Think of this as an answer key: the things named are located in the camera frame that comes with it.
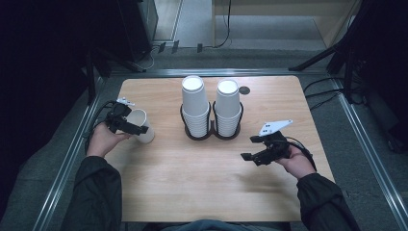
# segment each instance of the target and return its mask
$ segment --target dark jacket sleeve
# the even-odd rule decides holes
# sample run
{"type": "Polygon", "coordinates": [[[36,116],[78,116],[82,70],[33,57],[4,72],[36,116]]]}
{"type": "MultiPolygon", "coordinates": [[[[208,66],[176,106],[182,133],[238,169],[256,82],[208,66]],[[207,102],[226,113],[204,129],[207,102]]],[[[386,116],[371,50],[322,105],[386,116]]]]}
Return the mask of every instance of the dark jacket sleeve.
{"type": "Polygon", "coordinates": [[[342,190],[317,173],[297,183],[302,221],[309,230],[360,230],[342,190]]]}
{"type": "Polygon", "coordinates": [[[61,230],[119,230],[121,217],[119,172],[103,158],[85,158],[61,230]]]}

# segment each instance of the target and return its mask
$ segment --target wire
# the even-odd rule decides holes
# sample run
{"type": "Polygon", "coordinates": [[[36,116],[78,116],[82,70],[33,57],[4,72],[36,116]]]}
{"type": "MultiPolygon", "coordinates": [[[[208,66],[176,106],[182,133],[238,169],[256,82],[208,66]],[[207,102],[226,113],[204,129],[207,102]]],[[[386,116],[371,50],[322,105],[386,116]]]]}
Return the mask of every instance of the wire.
{"type": "Polygon", "coordinates": [[[225,41],[217,46],[214,46],[213,48],[219,48],[221,46],[223,46],[225,44],[225,42],[229,39],[229,35],[230,35],[230,17],[231,17],[231,0],[229,0],[229,4],[228,4],[228,23],[227,23],[227,37],[225,38],[225,41]]]}
{"type": "MultiPolygon", "coordinates": [[[[224,0],[222,0],[222,11],[225,12],[224,0]]],[[[222,18],[224,19],[225,27],[228,28],[228,23],[225,21],[225,14],[222,14],[222,18]]]]}
{"type": "Polygon", "coordinates": [[[306,89],[308,89],[309,87],[311,87],[311,86],[314,85],[314,84],[317,84],[317,83],[320,83],[320,82],[323,82],[323,81],[327,81],[327,80],[343,80],[343,79],[344,79],[344,78],[324,78],[324,79],[317,80],[317,81],[315,81],[315,82],[310,83],[308,86],[306,86],[306,87],[303,89],[303,93],[306,92],[306,89]]]}
{"type": "Polygon", "coordinates": [[[87,152],[88,152],[89,141],[93,136],[93,130],[95,129],[95,127],[97,125],[99,125],[100,123],[105,121],[105,120],[102,120],[102,121],[99,121],[98,123],[96,123],[96,120],[99,118],[99,115],[102,113],[102,110],[104,110],[106,108],[110,108],[108,105],[109,104],[113,105],[114,103],[116,103],[116,101],[114,101],[114,100],[110,100],[110,101],[107,101],[106,103],[104,103],[103,106],[101,106],[98,109],[98,111],[93,116],[92,120],[90,121],[88,131],[83,135],[83,137],[86,139],[86,141],[85,141],[85,154],[87,154],[87,152]]]}
{"type": "Polygon", "coordinates": [[[150,51],[149,51],[149,52],[144,52],[143,55],[142,55],[138,60],[135,61],[135,63],[138,63],[138,62],[144,60],[144,58],[146,58],[146,55],[147,55],[147,54],[149,54],[149,53],[151,53],[152,51],[155,50],[155,47],[159,48],[160,45],[154,45],[154,44],[153,44],[153,45],[152,45],[152,48],[150,49],[150,51]]]}
{"type": "Polygon", "coordinates": [[[303,155],[309,160],[310,164],[312,164],[312,167],[315,169],[315,171],[318,171],[317,168],[316,168],[315,161],[313,160],[313,155],[309,152],[309,150],[300,141],[298,141],[296,139],[293,139],[293,138],[290,138],[290,139],[298,142],[299,144],[296,144],[296,143],[293,143],[293,142],[290,142],[290,141],[272,141],[271,143],[272,144],[274,144],[274,143],[285,143],[285,144],[288,144],[288,145],[291,145],[291,146],[294,146],[294,147],[298,148],[303,153],[303,155]]]}
{"type": "MultiPolygon", "coordinates": [[[[133,65],[133,66],[135,66],[135,67],[137,67],[137,68],[140,68],[140,69],[143,69],[143,70],[146,70],[146,69],[150,69],[151,67],[153,67],[154,66],[154,58],[153,58],[153,56],[152,56],[152,51],[154,51],[154,50],[156,50],[156,49],[158,49],[159,47],[154,47],[153,49],[151,49],[149,52],[148,52],[148,54],[149,54],[149,56],[150,56],[150,59],[152,60],[152,64],[150,65],[150,66],[148,66],[148,67],[143,67],[143,66],[141,66],[141,65],[139,65],[139,64],[136,64],[136,63],[133,63],[133,62],[129,62],[129,64],[131,64],[131,65],[133,65]]],[[[144,58],[146,57],[146,55],[144,55],[142,58],[140,58],[139,60],[138,60],[138,62],[140,62],[141,60],[143,60],[144,58]]]]}
{"type": "Polygon", "coordinates": [[[312,97],[324,95],[324,94],[326,94],[326,93],[331,93],[331,92],[343,92],[343,91],[344,91],[344,89],[326,90],[326,91],[322,91],[322,92],[319,92],[319,93],[308,94],[308,95],[305,95],[305,97],[306,97],[306,98],[312,98],[312,97]]]}
{"type": "Polygon", "coordinates": [[[339,95],[341,95],[341,94],[342,94],[341,92],[335,93],[335,94],[334,94],[333,96],[331,96],[330,98],[328,98],[328,99],[326,99],[326,100],[324,100],[324,101],[321,101],[321,102],[319,102],[318,104],[315,104],[313,107],[310,108],[310,111],[312,111],[312,110],[314,110],[314,109],[320,107],[321,105],[323,105],[323,104],[325,104],[325,103],[331,101],[331,100],[334,99],[336,96],[339,96],[339,95]]]}
{"type": "Polygon", "coordinates": [[[301,143],[300,141],[298,141],[298,140],[295,139],[295,138],[292,138],[292,137],[285,137],[285,138],[286,138],[286,139],[294,140],[294,141],[298,142],[303,148],[306,148],[305,145],[303,145],[303,143],[301,143]]]}

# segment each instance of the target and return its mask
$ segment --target power cord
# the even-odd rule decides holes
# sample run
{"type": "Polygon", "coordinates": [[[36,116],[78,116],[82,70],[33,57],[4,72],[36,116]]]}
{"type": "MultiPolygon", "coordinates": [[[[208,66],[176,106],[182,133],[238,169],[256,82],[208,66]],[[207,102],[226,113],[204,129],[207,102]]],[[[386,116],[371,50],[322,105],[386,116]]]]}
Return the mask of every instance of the power cord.
{"type": "Polygon", "coordinates": [[[158,47],[158,46],[153,46],[153,48],[152,48],[149,52],[146,52],[146,53],[145,53],[140,59],[138,59],[136,62],[134,62],[134,63],[133,63],[133,62],[128,62],[128,64],[130,64],[130,65],[132,65],[132,66],[135,66],[135,67],[137,67],[137,68],[139,68],[139,69],[142,69],[142,70],[150,69],[151,67],[154,66],[154,58],[153,58],[153,56],[152,56],[152,52],[153,52],[154,50],[156,50],[156,49],[159,49],[159,47],[158,47]],[[150,59],[151,59],[151,61],[152,61],[151,65],[148,66],[148,67],[144,67],[144,66],[141,66],[141,65],[137,64],[138,62],[141,62],[144,58],[146,58],[147,54],[150,56],[150,59]]]}
{"type": "Polygon", "coordinates": [[[313,160],[313,154],[310,153],[310,151],[303,145],[303,143],[301,143],[300,141],[298,141],[295,138],[291,138],[291,137],[285,137],[285,138],[294,140],[295,142],[291,142],[291,141],[273,141],[272,143],[286,143],[288,145],[291,145],[291,146],[294,146],[294,147],[298,148],[303,153],[303,155],[309,160],[310,164],[315,169],[315,171],[318,171],[318,169],[316,168],[315,161],[313,160]]]}
{"type": "Polygon", "coordinates": [[[90,121],[89,128],[88,128],[87,132],[83,135],[83,138],[86,139],[85,140],[85,154],[87,154],[87,152],[88,152],[89,141],[93,136],[93,131],[95,130],[96,126],[99,125],[102,122],[105,122],[105,119],[101,120],[99,122],[96,122],[96,120],[99,118],[100,114],[102,113],[102,111],[104,109],[110,109],[115,103],[116,103],[116,101],[114,101],[114,100],[110,100],[110,101],[107,101],[106,103],[104,103],[98,109],[98,111],[95,113],[92,120],[90,121]]]}
{"type": "MultiPolygon", "coordinates": [[[[317,83],[320,83],[320,82],[323,82],[323,81],[327,81],[327,80],[343,80],[343,79],[344,79],[344,78],[324,78],[324,79],[317,80],[317,81],[312,82],[312,83],[310,83],[309,85],[307,85],[307,86],[303,89],[303,93],[305,93],[306,90],[307,90],[309,87],[311,87],[312,85],[314,85],[314,84],[317,84],[317,83]]],[[[356,79],[354,79],[354,78],[353,78],[353,82],[354,82],[354,83],[357,83],[357,84],[361,84],[361,81],[360,81],[360,80],[356,80],[356,79]]],[[[305,95],[306,98],[311,98],[311,97],[316,97],[316,96],[325,95],[325,94],[331,93],[331,92],[335,92],[335,94],[332,95],[330,98],[325,99],[325,100],[319,102],[318,104],[315,104],[314,106],[310,107],[310,110],[312,111],[312,110],[314,110],[314,109],[320,107],[321,105],[323,105],[323,104],[325,104],[325,103],[327,103],[327,102],[330,102],[331,100],[333,100],[333,99],[336,98],[337,96],[343,94],[343,93],[345,92],[345,89],[326,90],[326,91],[319,92],[319,93],[313,93],[313,94],[305,95]]],[[[360,88],[358,87],[358,88],[351,89],[351,93],[361,93],[360,88]]],[[[353,104],[356,104],[356,105],[364,104],[364,101],[363,101],[363,100],[361,100],[360,102],[356,102],[354,99],[352,99],[352,100],[353,100],[353,101],[352,101],[353,104]]]]}
{"type": "Polygon", "coordinates": [[[217,46],[214,46],[213,48],[219,48],[221,46],[223,46],[225,44],[225,42],[229,39],[230,36],[230,16],[231,16],[231,0],[229,0],[229,4],[228,4],[228,22],[227,22],[227,37],[225,38],[225,41],[217,46]]]}

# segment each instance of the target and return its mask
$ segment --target black circle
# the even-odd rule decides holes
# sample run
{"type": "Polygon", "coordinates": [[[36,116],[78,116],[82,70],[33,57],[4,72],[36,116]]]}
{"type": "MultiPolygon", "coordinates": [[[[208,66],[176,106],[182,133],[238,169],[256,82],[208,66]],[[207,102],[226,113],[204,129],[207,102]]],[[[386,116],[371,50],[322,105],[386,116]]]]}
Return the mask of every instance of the black circle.
{"type": "Polygon", "coordinates": [[[250,92],[251,92],[251,89],[249,87],[246,87],[246,86],[240,87],[241,94],[249,94],[250,92]]]}

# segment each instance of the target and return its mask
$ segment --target small cup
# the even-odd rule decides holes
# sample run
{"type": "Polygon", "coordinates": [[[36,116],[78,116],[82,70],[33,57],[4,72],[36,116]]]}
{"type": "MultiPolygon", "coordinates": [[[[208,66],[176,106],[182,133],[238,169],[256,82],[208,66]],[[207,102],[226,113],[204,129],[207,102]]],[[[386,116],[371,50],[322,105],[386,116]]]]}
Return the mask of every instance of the small cup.
{"type": "Polygon", "coordinates": [[[211,128],[211,121],[208,117],[208,113],[210,112],[209,109],[205,114],[200,116],[187,115],[184,110],[182,112],[186,125],[193,137],[201,138],[207,135],[211,128]]]}
{"type": "Polygon", "coordinates": [[[142,110],[142,109],[136,109],[132,111],[127,117],[127,121],[130,123],[133,123],[138,126],[146,126],[149,129],[147,129],[147,132],[145,134],[140,134],[138,136],[134,136],[136,140],[142,143],[149,143],[153,141],[154,139],[154,130],[152,126],[150,125],[150,122],[147,118],[147,113],[142,110]]]}
{"type": "Polygon", "coordinates": [[[200,116],[208,110],[208,99],[203,80],[196,75],[183,79],[183,110],[189,116],[200,116]]]}
{"type": "Polygon", "coordinates": [[[218,82],[215,110],[219,116],[233,117],[241,109],[239,85],[235,80],[224,79],[218,82]]]}
{"type": "Polygon", "coordinates": [[[240,123],[240,118],[242,114],[242,107],[240,105],[240,111],[231,117],[223,117],[216,112],[216,131],[223,137],[232,137],[236,130],[237,127],[240,123]]]}

